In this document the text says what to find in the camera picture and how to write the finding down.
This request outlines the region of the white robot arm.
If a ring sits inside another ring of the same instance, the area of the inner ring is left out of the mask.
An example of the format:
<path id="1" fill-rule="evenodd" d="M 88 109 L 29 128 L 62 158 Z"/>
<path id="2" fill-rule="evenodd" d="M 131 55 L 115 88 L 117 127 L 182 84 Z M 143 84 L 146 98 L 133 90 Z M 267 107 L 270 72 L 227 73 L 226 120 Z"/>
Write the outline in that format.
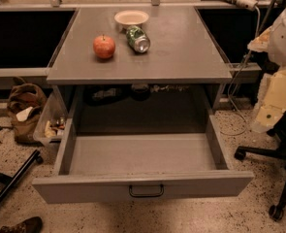
<path id="1" fill-rule="evenodd" d="M 251 129 L 263 133 L 272 129 L 286 112 L 286 8 L 273 25 L 247 47 L 266 52 L 269 61 L 279 66 L 273 75 L 264 75 L 258 92 Z"/>

